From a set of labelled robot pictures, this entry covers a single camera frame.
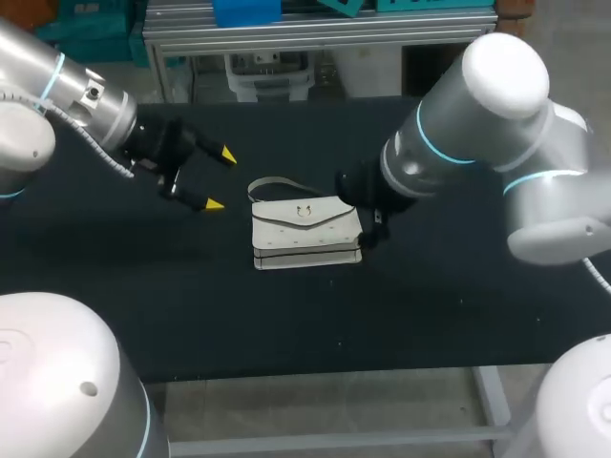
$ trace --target yellow fingertip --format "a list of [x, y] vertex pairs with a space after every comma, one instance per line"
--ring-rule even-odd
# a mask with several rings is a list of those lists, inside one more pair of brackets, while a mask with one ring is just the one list
[[225, 206], [222, 203], [216, 202], [212, 198], [206, 201], [206, 206], [204, 207], [205, 210], [222, 210], [223, 208]]
[[229, 151], [229, 149], [226, 146], [222, 148], [221, 156], [223, 156], [227, 160], [230, 160], [234, 164], [238, 163], [238, 161], [233, 157], [233, 155], [231, 154], [231, 152]]

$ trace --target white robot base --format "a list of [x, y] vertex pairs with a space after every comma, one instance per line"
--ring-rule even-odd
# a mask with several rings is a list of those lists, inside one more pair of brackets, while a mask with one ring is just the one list
[[537, 429], [550, 458], [611, 456], [611, 335], [580, 343], [545, 376]]
[[110, 328], [63, 296], [0, 297], [0, 406], [2, 457], [170, 456]]

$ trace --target black tabletop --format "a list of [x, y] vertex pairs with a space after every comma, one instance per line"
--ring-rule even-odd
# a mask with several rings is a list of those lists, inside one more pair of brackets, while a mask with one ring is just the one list
[[[283, 176], [332, 193], [336, 169], [378, 155], [413, 108], [348, 103], [151, 106], [225, 140], [185, 181], [226, 204], [193, 214], [150, 177], [120, 177], [65, 129], [51, 164], [11, 208], [0, 293], [89, 305], [145, 381], [552, 362], [611, 332], [611, 298], [580, 264], [535, 267], [505, 244], [502, 187], [473, 167], [391, 222], [360, 265], [261, 272], [247, 184]], [[611, 275], [611, 257], [595, 258]]]

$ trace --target metal shelf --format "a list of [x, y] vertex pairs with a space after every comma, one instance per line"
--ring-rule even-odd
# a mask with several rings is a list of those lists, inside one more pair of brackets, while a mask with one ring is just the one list
[[165, 57], [470, 42], [492, 31], [496, 19], [492, 8], [362, 10], [354, 18], [315, 11], [286, 12], [282, 22], [263, 26], [220, 28], [210, 0], [151, 0], [143, 34], [156, 79], [168, 99]]

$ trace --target robotic arm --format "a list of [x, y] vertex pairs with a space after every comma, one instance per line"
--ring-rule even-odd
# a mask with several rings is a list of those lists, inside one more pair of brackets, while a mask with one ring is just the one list
[[0, 198], [18, 196], [50, 159], [55, 137], [42, 112], [61, 117], [125, 177], [131, 170], [106, 151], [119, 150], [132, 166], [159, 177], [159, 193], [194, 210], [222, 205], [182, 189], [179, 171], [196, 151], [236, 163], [221, 145], [179, 119], [137, 112], [133, 97], [63, 53], [0, 18]]
[[386, 142], [337, 177], [347, 203], [393, 213], [486, 163], [503, 177], [508, 245], [535, 264], [611, 248], [611, 156], [577, 112], [548, 98], [537, 53], [511, 35], [475, 40]]

